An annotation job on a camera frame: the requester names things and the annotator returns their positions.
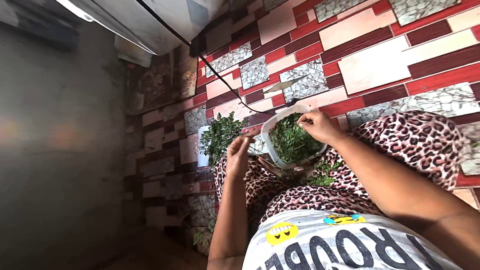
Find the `clear plastic container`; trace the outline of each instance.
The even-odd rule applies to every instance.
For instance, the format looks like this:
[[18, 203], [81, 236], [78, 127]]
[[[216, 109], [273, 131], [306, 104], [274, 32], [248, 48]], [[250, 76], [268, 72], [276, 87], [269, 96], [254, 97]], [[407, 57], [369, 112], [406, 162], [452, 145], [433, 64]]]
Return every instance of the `clear plastic container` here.
[[[272, 141], [270, 140], [270, 136], [268, 135], [268, 132], [275, 126], [275, 124], [282, 120], [283, 118], [285, 118], [286, 116], [289, 116], [291, 115], [292, 113], [295, 113], [295, 112], [301, 112], [301, 113], [305, 113], [305, 112], [308, 112], [308, 108], [304, 105], [300, 105], [300, 104], [296, 104], [296, 105], [293, 105], [289, 108], [287, 108], [286, 110], [283, 110], [279, 113], [277, 113], [276, 115], [274, 115], [272, 118], [268, 119], [268, 121], [266, 121], [263, 125], [262, 125], [262, 129], [260, 130], [260, 135], [262, 136], [262, 139], [264, 140], [265, 142], [265, 145], [267, 147], [267, 151], [268, 151], [268, 154], [270, 155], [270, 157], [272, 158], [273, 162], [275, 162], [275, 164], [280, 167], [280, 168], [283, 168], [283, 169], [290, 169], [290, 168], [295, 168], [295, 167], [298, 167], [297, 164], [294, 164], [294, 163], [291, 163], [291, 164], [287, 164], [287, 163], [284, 163], [282, 160], [280, 160], [280, 158], [278, 157], [276, 151], [275, 151], [275, 148], [273, 146], [273, 143]], [[317, 154], [313, 157], [311, 157], [310, 159], [307, 159], [306, 161], [308, 160], [311, 160], [313, 159], [314, 157], [318, 156], [319, 154], [323, 153], [325, 151], [325, 149], [327, 148], [327, 145], [324, 144], [324, 146], [322, 147], [322, 149], [320, 151], [317, 152]]]

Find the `green leaves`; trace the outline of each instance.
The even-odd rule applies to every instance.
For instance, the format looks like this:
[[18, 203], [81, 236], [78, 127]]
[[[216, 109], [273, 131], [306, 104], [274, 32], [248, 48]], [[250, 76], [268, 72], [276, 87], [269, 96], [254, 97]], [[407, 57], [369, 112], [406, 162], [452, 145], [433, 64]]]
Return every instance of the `green leaves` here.
[[321, 142], [297, 125], [301, 115], [296, 112], [284, 117], [268, 133], [277, 155], [285, 163], [300, 165], [323, 147]]
[[233, 121], [234, 112], [228, 117], [222, 117], [220, 113], [207, 131], [202, 133], [199, 150], [204, 155], [210, 155], [208, 163], [210, 167], [216, 165], [220, 158], [227, 152], [227, 147], [232, 141], [241, 135], [241, 129], [246, 121]]
[[307, 180], [307, 184], [317, 186], [329, 186], [335, 181], [335, 179], [330, 178], [330, 172], [340, 165], [342, 165], [341, 162], [335, 162], [332, 166], [328, 164], [325, 160], [319, 161], [313, 167], [313, 169], [317, 172], [315, 172], [314, 175]]

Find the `leopard print skirt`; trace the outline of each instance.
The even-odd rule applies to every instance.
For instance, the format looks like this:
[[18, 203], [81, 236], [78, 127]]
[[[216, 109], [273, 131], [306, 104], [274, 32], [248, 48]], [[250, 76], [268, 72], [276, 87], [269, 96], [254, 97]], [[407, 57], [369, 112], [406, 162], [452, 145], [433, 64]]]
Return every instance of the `leopard print skirt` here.
[[[465, 139], [455, 123], [441, 115], [422, 111], [394, 113], [362, 124], [351, 135], [446, 190], [455, 186]], [[328, 149], [322, 159], [332, 165], [335, 162], [342, 164], [330, 171], [329, 177], [335, 179], [330, 186], [283, 181], [259, 161], [249, 160], [244, 181], [251, 234], [261, 222], [285, 210], [383, 215], [335, 149]], [[226, 166], [224, 156], [214, 168], [219, 201]]]

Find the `wall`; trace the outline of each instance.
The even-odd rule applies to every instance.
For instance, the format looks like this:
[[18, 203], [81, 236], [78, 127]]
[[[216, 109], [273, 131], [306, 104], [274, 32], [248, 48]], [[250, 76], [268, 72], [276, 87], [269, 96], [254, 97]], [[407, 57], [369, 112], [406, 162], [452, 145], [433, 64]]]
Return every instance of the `wall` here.
[[0, 268], [74, 269], [123, 232], [114, 34], [85, 23], [72, 53], [0, 36]]

